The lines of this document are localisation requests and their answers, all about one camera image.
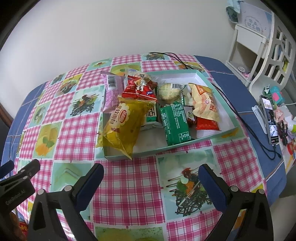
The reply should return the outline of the purple snack packet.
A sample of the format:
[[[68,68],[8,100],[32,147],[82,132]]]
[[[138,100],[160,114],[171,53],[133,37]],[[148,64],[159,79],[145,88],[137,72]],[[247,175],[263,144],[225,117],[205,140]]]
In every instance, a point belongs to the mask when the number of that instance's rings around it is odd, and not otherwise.
[[[102,71],[100,74],[103,76],[105,86],[103,112],[110,113],[119,105],[118,96],[122,94],[125,88],[125,77],[107,71]]]

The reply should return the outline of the white chair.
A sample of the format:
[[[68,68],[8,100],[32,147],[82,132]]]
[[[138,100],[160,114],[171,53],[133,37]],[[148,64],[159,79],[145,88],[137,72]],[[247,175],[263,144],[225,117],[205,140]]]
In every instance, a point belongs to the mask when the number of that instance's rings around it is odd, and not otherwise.
[[[256,101],[259,101],[259,96],[267,86],[277,86],[280,90],[284,89],[294,61],[295,40],[280,18],[272,13],[271,34],[267,51],[259,73],[249,86],[249,92]]]

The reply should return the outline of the red candy packet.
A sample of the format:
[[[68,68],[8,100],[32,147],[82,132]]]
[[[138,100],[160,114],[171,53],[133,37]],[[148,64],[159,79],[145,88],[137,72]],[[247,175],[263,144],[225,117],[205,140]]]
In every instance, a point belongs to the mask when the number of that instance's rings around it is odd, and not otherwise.
[[[149,77],[127,76],[127,86],[121,96],[123,98],[157,101],[154,89],[158,84]]]

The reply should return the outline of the cream orange snack packet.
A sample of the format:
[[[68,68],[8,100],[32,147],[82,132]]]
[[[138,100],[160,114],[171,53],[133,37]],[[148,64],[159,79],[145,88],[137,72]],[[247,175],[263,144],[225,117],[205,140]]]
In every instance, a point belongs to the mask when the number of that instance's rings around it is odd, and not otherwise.
[[[163,83],[158,87],[158,100],[164,104],[172,104],[180,98],[185,85],[179,83]]]

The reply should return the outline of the red white milk biscuit packet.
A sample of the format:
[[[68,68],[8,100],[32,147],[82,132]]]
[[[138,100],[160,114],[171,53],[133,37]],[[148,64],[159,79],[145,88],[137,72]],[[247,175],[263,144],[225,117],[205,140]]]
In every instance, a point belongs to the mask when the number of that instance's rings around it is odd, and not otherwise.
[[[218,123],[214,120],[197,117],[193,114],[192,106],[184,106],[187,123],[190,128],[195,127],[196,130],[213,130],[220,131]]]

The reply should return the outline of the beige swiss roll packet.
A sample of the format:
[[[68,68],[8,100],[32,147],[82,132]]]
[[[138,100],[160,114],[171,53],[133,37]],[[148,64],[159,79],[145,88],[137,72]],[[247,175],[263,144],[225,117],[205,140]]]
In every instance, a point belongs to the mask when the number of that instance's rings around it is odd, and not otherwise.
[[[192,90],[193,114],[196,117],[219,122],[219,113],[212,89],[193,83],[189,83]]]

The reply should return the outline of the teal pink toy box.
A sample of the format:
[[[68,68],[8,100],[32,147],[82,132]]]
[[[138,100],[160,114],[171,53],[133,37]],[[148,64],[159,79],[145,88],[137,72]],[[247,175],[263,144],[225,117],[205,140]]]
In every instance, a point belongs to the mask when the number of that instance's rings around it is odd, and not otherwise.
[[[281,93],[281,90],[277,86],[272,86],[269,88],[271,97],[273,99],[273,102],[280,106],[285,103],[285,98],[283,97],[283,94]]]

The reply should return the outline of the white shelf unit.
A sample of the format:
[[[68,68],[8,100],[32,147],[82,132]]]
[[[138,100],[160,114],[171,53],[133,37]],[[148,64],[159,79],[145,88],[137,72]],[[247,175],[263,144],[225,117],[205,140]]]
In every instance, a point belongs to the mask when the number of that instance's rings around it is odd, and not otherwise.
[[[228,1],[226,13],[235,24],[226,65],[248,86],[256,75],[256,68],[265,58],[273,16],[245,1]]]

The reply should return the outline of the checkered picture tablecloth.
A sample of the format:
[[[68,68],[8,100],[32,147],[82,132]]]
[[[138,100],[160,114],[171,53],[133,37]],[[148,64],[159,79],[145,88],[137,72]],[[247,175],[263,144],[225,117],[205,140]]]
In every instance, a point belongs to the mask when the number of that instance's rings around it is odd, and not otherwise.
[[[61,181],[74,181],[93,164],[104,166],[105,176],[88,209],[87,225],[97,235],[109,228],[124,229],[135,238],[158,240],[204,240],[220,217],[213,206],[203,204],[194,213],[176,214],[175,197],[164,196],[163,168],[178,170],[182,164],[197,170],[211,165],[227,184],[242,191],[266,189],[257,154],[246,127],[237,116],[239,127],[228,134],[203,142],[173,148],[150,156],[111,161],[96,147],[103,112],[94,108],[70,115],[71,103],[81,93],[103,84],[102,71],[123,75],[126,67],[142,72],[196,68],[212,84],[211,74],[193,55],[177,59],[165,56],[147,60],[146,55],[120,56],[86,64],[63,72],[33,89],[23,101],[4,145],[3,160],[13,160],[14,170],[37,156],[41,136],[57,128],[53,147],[39,156],[40,171],[33,177],[36,189],[53,190]]]

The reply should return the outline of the teal white cardboard tray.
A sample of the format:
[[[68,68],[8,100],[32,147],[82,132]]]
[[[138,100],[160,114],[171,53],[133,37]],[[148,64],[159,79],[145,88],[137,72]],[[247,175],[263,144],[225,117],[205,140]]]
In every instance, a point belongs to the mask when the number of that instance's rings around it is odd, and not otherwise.
[[[118,97],[119,104],[102,116],[103,129],[96,147],[107,160],[116,161],[150,156],[173,148],[203,142],[228,134],[239,127],[226,101],[199,71],[157,71],[156,77],[170,85],[199,84],[213,90],[219,121],[217,131],[195,130],[188,126],[181,103],[160,107],[156,101]]]

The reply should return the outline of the smartphone on stand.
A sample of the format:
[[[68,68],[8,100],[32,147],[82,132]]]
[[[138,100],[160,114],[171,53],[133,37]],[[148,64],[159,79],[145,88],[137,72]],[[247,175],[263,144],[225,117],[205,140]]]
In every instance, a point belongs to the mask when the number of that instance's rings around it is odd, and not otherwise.
[[[266,132],[268,135],[268,142],[271,145],[277,145],[279,142],[278,138],[278,128],[276,126],[273,105],[271,103],[271,99],[267,96],[260,96],[260,106],[264,115],[264,124],[266,127]]]

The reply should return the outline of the green white snack packet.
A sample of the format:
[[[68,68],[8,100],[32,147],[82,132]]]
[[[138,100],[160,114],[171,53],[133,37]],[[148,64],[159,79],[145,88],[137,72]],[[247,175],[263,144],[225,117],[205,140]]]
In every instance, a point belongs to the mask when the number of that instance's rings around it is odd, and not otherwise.
[[[150,130],[152,128],[162,128],[163,125],[159,122],[158,119],[158,113],[157,113],[157,104],[155,103],[153,107],[151,107],[145,118],[144,118],[144,123],[141,126],[140,130],[141,131],[146,131]]]

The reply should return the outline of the yellow cake packet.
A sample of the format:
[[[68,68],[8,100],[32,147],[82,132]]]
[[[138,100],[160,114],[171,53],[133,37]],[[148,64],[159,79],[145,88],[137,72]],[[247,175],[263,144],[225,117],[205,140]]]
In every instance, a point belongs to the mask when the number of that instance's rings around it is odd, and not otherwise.
[[[145,116],[156,101],[122,96],[118,100],[119,105],[98,135],[96,147],[116,149],[131,159]]]

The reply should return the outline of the white phone stand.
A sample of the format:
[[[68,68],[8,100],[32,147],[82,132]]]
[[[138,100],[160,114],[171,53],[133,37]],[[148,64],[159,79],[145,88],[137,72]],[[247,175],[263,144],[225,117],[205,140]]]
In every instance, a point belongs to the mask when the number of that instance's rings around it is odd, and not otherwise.
[[[252,108],[253,113],[255,114],[263,132],[267,135],[267,130],[266,130],[266,124],[265,124],[265,118],[264,115],[261,111],[261,108],[258,105],[253,106]]]

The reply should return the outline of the blue bedsheet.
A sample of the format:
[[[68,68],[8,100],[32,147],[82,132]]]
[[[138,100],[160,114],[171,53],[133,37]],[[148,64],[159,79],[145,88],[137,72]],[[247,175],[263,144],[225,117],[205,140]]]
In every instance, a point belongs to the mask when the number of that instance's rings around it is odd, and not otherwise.
[[[248,135],[257,154],[264,180],[266,181],[268,203],[269,205],[273,205],[285,188],[287,176],[280,146],[269,144],[267,135],[263,132],[251,109],[257,105],[256,100],[241,80],[221,61],[197,55],[195,58],[211,74],[235,110],[255,133],[256,137],[251,133],[248,133]]]

